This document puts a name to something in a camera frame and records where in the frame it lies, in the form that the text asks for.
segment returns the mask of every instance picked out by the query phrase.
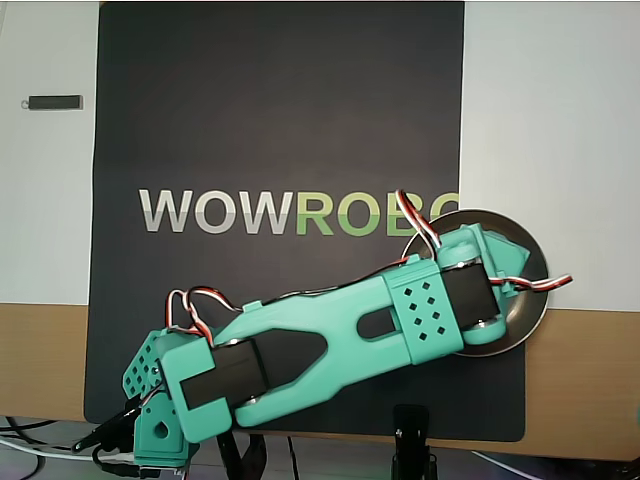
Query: white wire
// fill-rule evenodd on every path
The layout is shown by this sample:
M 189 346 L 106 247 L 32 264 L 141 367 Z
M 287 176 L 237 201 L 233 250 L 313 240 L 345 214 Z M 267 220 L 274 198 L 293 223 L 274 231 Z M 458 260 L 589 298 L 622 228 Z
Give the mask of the white wire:
M 442 241 L 440 240 L 438 235 L 436 235 L 435 231 L 433 230 L 433 227 L 429 225 L 429 223 L 424 218 L 422 218 L 421 215 L 417 216 L 417 220 L 420 223 L 420 225 L 422 225 L 422 228 L 424 228 L 427 231 L 427 233 L 429 234 L 429 237 L 433 240 L 433 243 L 435 243 L 437 247 L 442 247 Z
M 156 385 L 153 388 L 153 390 L 151 390 L 149 394 L 140 401 L 140 408 L 146 407 L 147 403 L 149 403 L 153 397 L 155 397 L 158 393 L 163 391 L 164 391 L 164 385 L 162 383 L 159 383 L 158 385 Z
M 0 438 L 7 438 L 7 436 L 6 435 L 0 435 Z M 16 442 L 20 442 L 20 443 L 18 443 L 18 445 L 30 445 L 29 443 L 27 443 L 26 440 L 23 440 L 22 438 L 15 438 L 13 440 L 16 441 Z M 64 441 L 64 442 L 55 442 L 55 443 L 53 443 L 53 442 L 42 442 L 42 443 L 38 443 L 36 445 L 36 447 L 38 449 L 41 449 L 41 448 L 56 448 L 56 447 L 59 448 L 59 447 L 65 447 L 67 445 L 73 445 L 73 444 L 77 443 L 80 440 L 81 440 L 80 438 L 77 438 L 75 440 L 67 440 L 67 441 Z
M 182 306 L 184 307 L 185 310 L 189 311 L 189 306 L 191 306 L 191 308 L 194 308 L 193 307 L 193 302 L 191 302 L 190 305 L 187 305 L 187 298 L 186 298 L 187 296 L 185 295 L 185 292 L 182 292 L 182 293 L 183 293 L 183 295 L 182 295 Z M 230 310 L 232 312 L 237 312 L 238 311 L 238 309 L 234 308 L 233 305 L 231 305 L 229 303 L 229 301 L 226 298 L 224 298 L 224 296 L 222 296 L 221 294 L 218 294 L 216 292 L 211 292 L 209 290 L 201 290 L 199 288 L 196 288 L 196 289 L 192 290 L 191 293 L 196 293 L 196 294 L 200 294 L 200 295 L 206 295 L 207 297 L 211 297 L 211 298 L 217 300 L 227 310 Z
M 92 457 L 85 457 L 83 455 L 67 455 L 64 453 L 53 453 L 53 452 L 42 452 L 40 450 L 35 450 L 33 448 L 24 447 L 22 445 L 18 445 L 17 443 L 10 442 L 3 438 L 0 438 L 0 445 L 5 445 L 9 448 L 13 448 L 15 450 L 19 450 L 24 453 L 30 453 L 32 455 L 37 455 L 39 457 L 47 457 L 47 458 L 57 458 L 59 460 L 79 460 L 82 462 L 93 462 Z M 100 457 L 100 460 L 115 460 L 119 462 L 133 462 L 133 454 L 131 453 L 117 453 L 115 455 L 106 455 L 104 457 Z
M 431 253 L 431 258 L 433 258 L 435 260 L 436 259 L 436 251 L 435 251 L 435 248 L 433 246 L 432 241 L 429 238 L 427 238 L 427 236 L 425 235 L 425 232 L 424 232 L 424 229 L 422 228 L 422 225 L 415 219 L 415 217 L 413 215 L 411 215 L 411 212 L 409 212 L 409 210 L 407 210 L 406 206 L 404 205 L 404 202 L 400 200 L 400 194 L 397 191 L 396 191 L 396 202 L 398 203 L 398 206 L 400 207 L 400 210 L 402 211 L 402 214 L 404 215 L 404 217 L 411 224 L 411 226 L 416 230 L 416 232 L 418 232 L 418 235 L 420 235 L 422 240 L 424 240 L 424 243 L 427 245 L 427 248 L 429 249 L 429 252 Z
M 473 453 L 474 455 L 476 455 L 477 457 L 482 458 L 483 460 L 486 460 L 487 462 L 491 462 L 494 465 L 499 466 L 500 468 L 504 468 L 505 470 L 508 470 L 511 473 L 515 473 L 516 475 L 520 475 L 522 478 L 528 478 L 529 480 L 544 480 L 543 478 L 540 477 L 536 477 L 534 475 L 531 475 L 529 473 L 525 473 L 521 470 L 518 470 L 517 468 L 514 468 L 510 465 L 507 465 L 506 463 L 502 463 L 498 460 L 495 460 L 491 457 L 488 457 L 487 455 L 484 455 L 483 453 L 480 452 L 476 452 L 475 450 L 472 450 L 471 453 Z
M 501 285 L 504 285 L 505 283 L 515 283 L 516 285 L 519 285 L 518 282 L 524 284 L 524 286 L 530 288 L 531 290 L 534 291 L 545 291 L 548 289 L 553 290 L 553 288 L 557 288 L 557 287 L 561 287 L 563 285 L 566 285 L 566 281 L 569 280 L 571 281 L 571 275 L 562 275 L 558 278 L 545 278 L 544 280 L 535 280 L 535 281 L 531 281 L 531 280 L 527 280 L 526 278 L 522 278 L 522 277 L 504 277 L 504 278 L 500 278 L 500 277 L 489 277 L 489 281 L 493 282 L 499 282 Z
M 167 297 L 167 323 L 169 325 L 173 325 L 173 296 L 174 295 L 180 295 L 180 298 L 183 299 L 182 301 L 182 306 L 184 307 L 185 310 L 188 311 L 187 306 L 184 303 L 184 297 L 185 297 L 185 292 L 182 290 L 171 290 L 169 292 L 169 295 Z

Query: black cable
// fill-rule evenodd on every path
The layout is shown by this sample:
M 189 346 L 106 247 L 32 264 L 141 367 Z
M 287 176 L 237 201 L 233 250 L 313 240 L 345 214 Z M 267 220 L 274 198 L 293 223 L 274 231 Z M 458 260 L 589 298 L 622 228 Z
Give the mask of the black cable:
M 7 423 L 9 425 L 11 425 L 12 429 L 14 432 L 16 432 L 17 436 L 20 437 L 22 440 L 24 440 L 25 442 L 31 444 L 31 445 L 35 445 L 36 443 L 34 442 L 34 440 L 32 438 L 30 438 L 27 434 L 22 432 L 22 428 L 20 428 L 20 425 L 18 425 L 18 423 L 15 421 L 15 419 L 13 417 L 5 417 L 7 419 Z M 34 468 L 31 473 L 27 474 L 26 476 L 22 477 L 20 480 L 28 480 L 29 478 L 33 478 L 35 477 L 37 474 L 39 474 L 45 467 L 45 465 L 47 464 L 47 459 L 44 457 L 41 457 L 40 455 L 36 455 L 36 468 Z
M 345 287 L 350 287 L 351 285 L 353 285 L 354 283 L 358 283 L 361 282 L 362 280 L 366 280 L 368 278 L 371 278 L 375 275 L 378 275 L 382 272 L 384 272 L 385 270 L 388 270 L 389 268 L 392 267 L 397 267 L 400 266 L 402 264 L 404 264 L 407 261 L 406 258 L 401 258 L 400 260 L 396 260 L 395 262 L 391 262 L 388 265 L 385 265 L 384 267 L 380 267 L 375 269 L 373 272 L 368 273 L 362 277 L 356 278 L 355 280 L 351 280 L 349 282 L 346 283 L 341 283 L 340 285 L 334 285 L 332 287 L 325 287 L 325 288 L 317 288 L 317 289 L 313 289 L 313 290 L 294 290 L 293 292 L 287 292 L 287 293 L 283 293 L 282 295 L 278 295 L 277 297 L 274 297 L 270 300 L 267 300 L 265 302 L 262 302 L 262 305 L 269 305 L 271 303 L 275 303 L 279 300 L 284 300 L 285 298 L 289 298 L 289 297 L 295 297 L 298 295 L 320 295 L 322 293 L 327 293 L 327 292 L 332 292 L 334 290 L 338 290 L 339 288 L 345 288 Z
M 298 460 L 296 459 L 296 452 L 293 449 L 293 441 L 291 437 L 287 437 L 287 442 L 289 443 L 289 454 L 291 455 L 291 468 L 293 468 L 293 479 L 300 480 L 300 475 L 298 474 Z
M 47 425 L 51 425 L 52 423 L 56 423 L 56 421 L 45 420 L 44 422 L 28 423 L 26 425 L 18 425 L 17 428 L 19 428 L 20 430 L 33 430 L 34 428 L 46 427 Z M 14 427 L 0 427 L 0 432 L 15 432 L 15 431 L 16 429 Z
M 100 460 L 98 454 L 102 452 L 101 446 L 97 446 L 91 452 L 93 463 L 95 463 L 100 470 L 111 475 L 118 477 L 132 477 L 132 478 L 158 478 L 160 477 L 160 470 L 151 467 L 140 467 L 138 465 L 129 465 L 128 463 L 105 463 Z
M 36 440 L 33 437 L 28 436 L 26 433 L 23 432 L 23 430 L 25 430 L 25 426 L 29 426 L 29 425 L 36 425 L 36 424 L 29 424 L 29 425 L 18 425 L 18 423 L 15 421 L 15 419 L 13 417 L 5 417 L 7 419 L 7 423 L 9 425 L 11 425 L 11 427 L 6 427 L 7 431 L 9 432 L 14 432 L 16 435 L 0 435 L 0 437 L 2 438 L 12 438 L 12 439 L 18 439 L 18 440 L 24 440 L 25 442 L 31 444 L 31 445 L 39 445 L 39 446 L 45 446 L 45 447 L 49 447 L 52 448 L 54 450 L 62 450 L 64 452 L 70 452 L 71 448 L 69 447 L 57 447 L 57 446 L 50 446 L 47 442 L 42 442 L 40 440 Z M 47 425 L 51 425 L 51 423 L 55 423 L 53 420 L 47 420 L 47 422 L 40 422 L 40 423 L 46 423 Z

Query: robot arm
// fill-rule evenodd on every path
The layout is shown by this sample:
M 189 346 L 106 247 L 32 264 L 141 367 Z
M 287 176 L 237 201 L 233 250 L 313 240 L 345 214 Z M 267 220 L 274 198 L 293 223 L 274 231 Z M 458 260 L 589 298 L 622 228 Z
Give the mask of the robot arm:
M 506 333 L 507 301 L 520 289 L 567 283 L 514 280 L 529 251 L 479 224 L 438 240 L 431 258 L 412 255 L 341 288 L 244 305 L 215 338 L 184 329 L 151 332 L 123 376 L 129 401 L 138 402 L 136 464 L 184 466 L 198 443 L 234 422 L 256 426 L 361 380 L 493 342 Z M 359 319 L 381 309 L 390 311 L 395 330 L 361 338 Z M 277 388 L 252 339 L 273 329 L 319 334 L 327 343 L 313 365 Z

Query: white wall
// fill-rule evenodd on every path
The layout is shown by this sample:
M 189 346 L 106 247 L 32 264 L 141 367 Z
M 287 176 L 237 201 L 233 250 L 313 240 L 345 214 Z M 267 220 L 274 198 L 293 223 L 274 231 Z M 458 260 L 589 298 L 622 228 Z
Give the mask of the white wall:
M 554 274 L 574 274 L 553 306 L 640 310 L 640 4 L 466 9 L 462 206 L 519 221 Z M 87 303 L 97 11 L 8 4 L 0 302 Z M 85 110 L 20 109 L 29 94 L 64 93 L 84 95 Z
M 0 302 L 87 304 L 98 3 L 8 2 L 0 34 Z M 84 110 L 31 112 L 29 95 Z
M 575 282 L 551 306 L 640 310 L 640 3 L 466 4 L 460 200 Z

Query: black poster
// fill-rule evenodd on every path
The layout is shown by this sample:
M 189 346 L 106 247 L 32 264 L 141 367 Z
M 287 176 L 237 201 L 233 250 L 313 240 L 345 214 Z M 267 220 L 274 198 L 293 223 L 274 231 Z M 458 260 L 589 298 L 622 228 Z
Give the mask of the black poster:
M 171 289 L 241 305 L 344 283 L 412 235 L 394 189 L 425 216 L 457 208 L 463 17 L 453 2 L 101 8 L 88 420 L 122 408 L 122 373 Z M 214 327 L 233 318 L 197 305 Z M 318 354 L 306 337 L 257 339 L 280 384 Z M 265 428 L 392 434 L 392 406 L 416 402 L 433 436 L 515 440 L 523 350 L 407 367 Z

